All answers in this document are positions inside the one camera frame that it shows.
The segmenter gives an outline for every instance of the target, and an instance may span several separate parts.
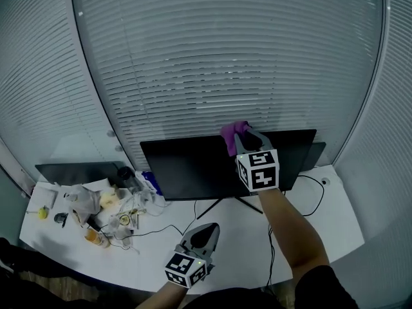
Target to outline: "monitor leg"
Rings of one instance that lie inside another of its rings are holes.
[[[246,206],[250,207],[251,209],[253,209],[254,211],[263,214],[263,212],[260,209],[257,209],[255,206],[251,205],[250,203],[248,203],[246,200],[243,200],[239,197],[234,197],[236,200],[239,200],[241,203],[244,203]],[[217,204],[219,204],[219,202],[221,202],[223,200],[223,198],[220,198],[218,200],[216,200],[206,211],[204,211],[203,213],[201,213],[196,219],[200,219],[203,215],[205,215],[207,212],[209,212],[213,207],[215,207]]]
[[[211,205],[206,211],[204,211],[203,213],[201,213],[196,219],[200,219],[203,215],[205,215],[207,212],[209,212],[213,207],[215,207],[217,204],[219,204],[219,202],[221,202],[223,200],[223,198],[220,198],[218,200],[216,200],[213,205]]]

